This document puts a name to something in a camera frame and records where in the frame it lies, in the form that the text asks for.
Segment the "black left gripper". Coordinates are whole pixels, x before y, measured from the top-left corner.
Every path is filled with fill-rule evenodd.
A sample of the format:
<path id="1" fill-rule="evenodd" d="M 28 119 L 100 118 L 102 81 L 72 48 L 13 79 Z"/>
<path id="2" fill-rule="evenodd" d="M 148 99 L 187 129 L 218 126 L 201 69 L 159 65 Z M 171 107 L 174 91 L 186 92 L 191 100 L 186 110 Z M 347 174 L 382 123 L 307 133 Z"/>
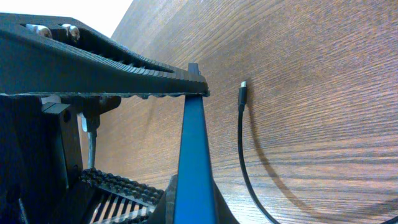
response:
<path id="1" fill-rule="evenodd" d="M 83 170 L 78 115 L 117 108 L 121 97 L 1 97 L 1 223 L 147 223 L 162 189 Z"/>

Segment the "blue Galaxy smartphone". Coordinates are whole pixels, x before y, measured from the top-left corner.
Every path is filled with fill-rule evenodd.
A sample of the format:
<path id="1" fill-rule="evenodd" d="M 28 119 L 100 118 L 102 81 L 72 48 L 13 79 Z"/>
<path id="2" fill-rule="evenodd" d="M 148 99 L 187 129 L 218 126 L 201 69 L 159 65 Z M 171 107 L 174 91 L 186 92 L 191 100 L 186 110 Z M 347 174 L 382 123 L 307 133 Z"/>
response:
<path id="1" fill-rule="evenodd" d="M 185 97 L 174 223 L 218 223 L 203 97 Z"/>

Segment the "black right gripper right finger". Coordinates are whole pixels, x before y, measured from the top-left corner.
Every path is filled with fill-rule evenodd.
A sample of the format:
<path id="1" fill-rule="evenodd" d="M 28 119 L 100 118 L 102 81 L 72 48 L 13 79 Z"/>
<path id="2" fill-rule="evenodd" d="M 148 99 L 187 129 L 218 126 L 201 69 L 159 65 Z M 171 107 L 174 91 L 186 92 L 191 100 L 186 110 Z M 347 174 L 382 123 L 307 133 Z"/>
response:
<path id="1" fill-rule="evenodd" d="M 154 212 L 149 215 L 148 224 L 167 224 L 174 222 L 175 212 L 175 198 L 177 191 L 178 175 L 171 177 L 169 185 L 164 194 L 161 196 Z M 217 216 L 221 224 L 239 224 L 237 219 L 233 216 L 227 203 L 225 202 L 219 188 L 215 181 L 213 181 L 213 188 L 215 191 L 215 205 L 217 209 Z"/>

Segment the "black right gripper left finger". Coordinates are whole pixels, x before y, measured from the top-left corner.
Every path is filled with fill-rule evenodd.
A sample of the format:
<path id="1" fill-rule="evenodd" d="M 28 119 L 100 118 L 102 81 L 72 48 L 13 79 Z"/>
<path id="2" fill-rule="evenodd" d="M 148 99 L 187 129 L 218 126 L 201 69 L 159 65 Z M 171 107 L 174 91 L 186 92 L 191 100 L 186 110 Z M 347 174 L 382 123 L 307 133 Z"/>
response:
<path id="1" fill-rule="evenodd" d="M 74 18 L 2 13 L 1 94 L 210 93 L 205 77 L 141 56 Z"/>

